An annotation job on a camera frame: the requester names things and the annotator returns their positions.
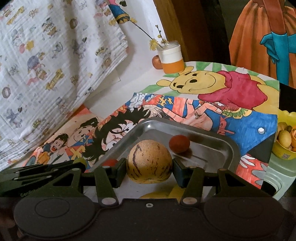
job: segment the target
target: bowl of fruit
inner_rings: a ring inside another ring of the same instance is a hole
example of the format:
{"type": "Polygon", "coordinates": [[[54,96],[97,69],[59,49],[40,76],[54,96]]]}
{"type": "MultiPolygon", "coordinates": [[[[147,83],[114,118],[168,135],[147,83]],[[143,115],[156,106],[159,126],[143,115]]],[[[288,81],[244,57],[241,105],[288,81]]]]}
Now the bowl of fruit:
{"type": "Polygon", "coordinates": [[[296,158],[296,113],[279,110],[276,140],[272,152],[284,160],[296,158]]]}

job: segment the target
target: yellow bowl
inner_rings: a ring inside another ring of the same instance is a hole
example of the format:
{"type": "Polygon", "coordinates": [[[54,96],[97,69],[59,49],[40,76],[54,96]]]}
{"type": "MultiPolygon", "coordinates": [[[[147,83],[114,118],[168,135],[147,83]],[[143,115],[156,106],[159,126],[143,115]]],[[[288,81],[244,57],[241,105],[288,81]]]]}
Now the yellow bowl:
{"type": "MultiPolygon", "coordinates": [[[[278,123],[279,122],[286,122],[289,126],[296,126],[296,112],[289,113],[286,110],[279,110],[278,123]]],[[[280,159],[292,160],[296,158],[296,152],[286,149],[278,141],[275,141],[272,152],[280,159]]]]}

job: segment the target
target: orange and white jar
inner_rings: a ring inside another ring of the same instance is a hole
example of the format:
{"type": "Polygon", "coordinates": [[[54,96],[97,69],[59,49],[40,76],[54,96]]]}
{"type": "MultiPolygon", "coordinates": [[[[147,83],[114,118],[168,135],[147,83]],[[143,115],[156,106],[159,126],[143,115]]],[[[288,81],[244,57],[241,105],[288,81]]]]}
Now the orange and white jar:
{"type": "Polygon", "coordinates": [[[166,74],[182,72],[185,69],[181,46],[178,41],[170,41],[168,44],[157,48],[158,55],[166,74]]]}

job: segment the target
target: winnie the pooh drawing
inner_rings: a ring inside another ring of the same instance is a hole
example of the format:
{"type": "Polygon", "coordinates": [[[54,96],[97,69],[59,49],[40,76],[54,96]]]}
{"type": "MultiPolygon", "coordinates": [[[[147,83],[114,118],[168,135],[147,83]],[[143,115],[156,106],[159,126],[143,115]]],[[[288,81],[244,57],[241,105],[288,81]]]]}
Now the winnie the pooh drawing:
{"type": "Polygon", "coordinates": [[[257,76],[236,71],[193,71],[187,66],[173,81],[159,80],[158,86],[169,86],[182,94],[198,94],[201,101],[214,103],[227,117],[240,119],[252,110],[278,113],[279,92],[257,76]]]}

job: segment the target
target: red shirt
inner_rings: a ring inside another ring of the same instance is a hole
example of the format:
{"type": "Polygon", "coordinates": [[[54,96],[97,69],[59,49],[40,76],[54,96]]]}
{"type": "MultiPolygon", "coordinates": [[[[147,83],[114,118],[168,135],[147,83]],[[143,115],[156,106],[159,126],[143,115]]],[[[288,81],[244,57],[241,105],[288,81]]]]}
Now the red shirt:
{"type": "Polygon", "coordinates": [[[252,110],[267,100],[267,96],[258,88],[257,81],[251,80],[249,74],[241,74],[235,71],[217,72],[225,77],[225,88],[209,94],[199,94],[198,98],[207,102],[220,102],[230,110],[238,110],[240,107],[252,110]]]}

